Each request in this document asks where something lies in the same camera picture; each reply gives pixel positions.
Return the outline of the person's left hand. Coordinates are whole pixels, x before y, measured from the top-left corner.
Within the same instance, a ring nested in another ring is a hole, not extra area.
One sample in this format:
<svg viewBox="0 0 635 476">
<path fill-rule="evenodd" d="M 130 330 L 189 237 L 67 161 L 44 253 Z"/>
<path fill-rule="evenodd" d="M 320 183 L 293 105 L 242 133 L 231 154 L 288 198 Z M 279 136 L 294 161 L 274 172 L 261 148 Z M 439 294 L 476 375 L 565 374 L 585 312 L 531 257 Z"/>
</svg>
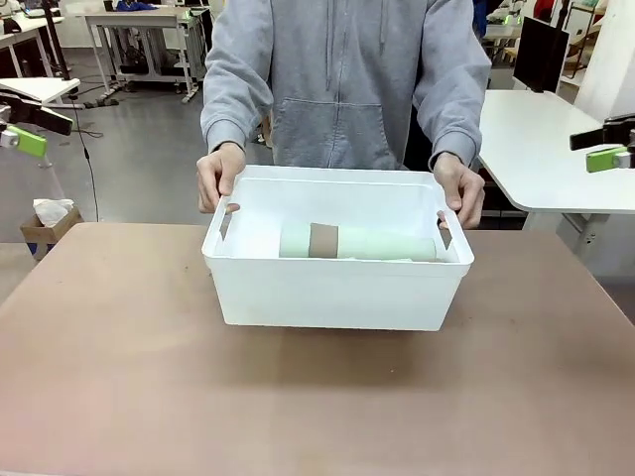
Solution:
<svg viewBox="0 0 635 476">
<path fill-rule="evenodd" d="M 477 228 L 485 197 L 484 179 L 451 153 L 436 157 L 433 174 L 444 190 L 447 206 L 456 213 L 462 228 Z"/>
</svg>

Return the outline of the person's right hand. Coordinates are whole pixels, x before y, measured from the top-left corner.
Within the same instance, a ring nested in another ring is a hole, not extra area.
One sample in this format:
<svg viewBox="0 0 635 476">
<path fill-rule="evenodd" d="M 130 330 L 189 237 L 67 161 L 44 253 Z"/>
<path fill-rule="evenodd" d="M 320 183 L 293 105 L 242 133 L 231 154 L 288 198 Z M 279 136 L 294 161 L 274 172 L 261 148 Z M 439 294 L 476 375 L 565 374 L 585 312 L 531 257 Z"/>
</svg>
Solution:
<svg viewBox="0 0 635 476">
<path fill-rule="evenodd" d="M 226 142 L 196 162 L 198 209 L 213 213 L 219 201 L 229 196 L 235 180 L 245 168 L 245 153 L 236 144 Z"/>
</svg>

